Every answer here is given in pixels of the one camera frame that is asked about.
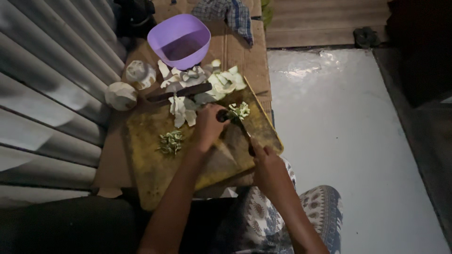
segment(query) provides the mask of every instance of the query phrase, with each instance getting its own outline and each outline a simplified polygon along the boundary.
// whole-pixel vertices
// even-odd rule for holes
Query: patterned fabric
[[[240,0],[202,0],[192,10],[201,21],[226,20],[228,26],[253,45],[250,10]]]
[[[283,159],[296,187],[295,174]],[[222,222],[213,253],[294,253],[284,220],[257,187],[238,190],[238,202]],[[342,202],[331,186],[322,185],[299,196],[309,221],[332,254],[340,253]]]

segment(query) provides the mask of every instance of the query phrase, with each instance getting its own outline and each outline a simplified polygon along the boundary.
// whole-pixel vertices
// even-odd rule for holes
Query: forearm
[[[296,254],[329,254],[322,239],[306,216],[297,193],[293,190],[281,200],[284,202],[275,207],[289,231],[294,252]]]
[[[145,230],[140,253],[177,253],[205,152],[192,146]]]

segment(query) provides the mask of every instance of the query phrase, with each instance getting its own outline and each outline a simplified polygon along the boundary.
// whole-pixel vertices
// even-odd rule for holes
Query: knife
[[[183,97],[183,96],[189,96],[193,94],[200,94],[204,92],[208,92],[212,90],[212,84],[211,83],[203,83],[199,85],[193,85],[186,88],[183,88],[176,92],[177,97]],[[168,100],[169,98],[173,97],[174,93],[164,93],[156,96],[151,96],[147,100],[150,102],[157,102],[162,100]]]
[[[253,144],[251,143],[251,135],[246,131],[245,126],[243,125],[242,120],[239,118],[239,116],[234,115],[233,113],[230,113],[227,109],[222,109],[218,111],[217,113],[217,121],[219,122],[225,122],[228,119],[231,120],[231,123],[238,126],[240,130],[242,131],[243,136],[245,137],[246,141],[248,142],[248,153],[255,157],[256,153],[254,152]]]

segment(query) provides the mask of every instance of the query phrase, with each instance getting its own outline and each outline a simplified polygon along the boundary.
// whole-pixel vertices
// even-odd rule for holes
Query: person's left hand
[[[217,120],[217,113],[222,109],[225,107],[209,103],[198,111],[194,135],[201,151],[207,152],[230,122],[230,120],[226,122]]]

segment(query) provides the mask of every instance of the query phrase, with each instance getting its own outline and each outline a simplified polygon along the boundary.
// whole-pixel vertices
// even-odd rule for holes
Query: patterned pants
[[[295,174],[286,164],[294,187]],[[294,253],[284,220],[257,187],[237,190],[238,202],[217,232],[213,253]],[[331,254],[340,253],[342,202],[331,186],[321,185],[302,195],[300,202]]]

